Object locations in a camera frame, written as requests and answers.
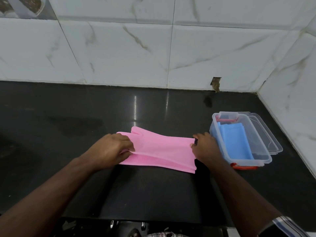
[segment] forearm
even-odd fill
[[[73,159],[0,217],[1,236],[48,235],[67,203],[93,171],[85,158]]]
[[[207,164],[242,237],[255,237],[281,213],[266,201],[223,159]]]

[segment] wall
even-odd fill
[[[259,91],[282,130],[316,175],[316,16]]]
[[[215,76],[221,90],[255,92],[315,7],[316,0],[45,0],[40,14],[0,18],[0,79],[212,90]]]

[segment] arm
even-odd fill
[[[204,163],[221,190],[233,222],[241,237],[255,237],[273,219],[282,214],[247,183],[222,157],[209,133],[193,135],[195,157]]]
[[[125,135],[106,135],[87,152],[14,205],[0,217],[0,235],[49,235],[70,199],[94,172],[112,167],[131,155],[133,143]]]

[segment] plaid shirt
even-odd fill
[[[305,231],[303,231],[293,220],[288,217],[278,217],[274,219],[269,225],[267,225],[258,237],[309,237]],[[173,232],[159,232],[146,237],[187,237],[182,234],[175,234]]]

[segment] transparent plastic box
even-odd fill
[[[223,112],[212,115],[210,134],[215,137],[223,157],[240,167],[259,167],[272,161],[271,155],[283,151],[259,115],[250,112]],[[242,123],[254,159],[231,159],[227,153],[217,122],[220,124]]]

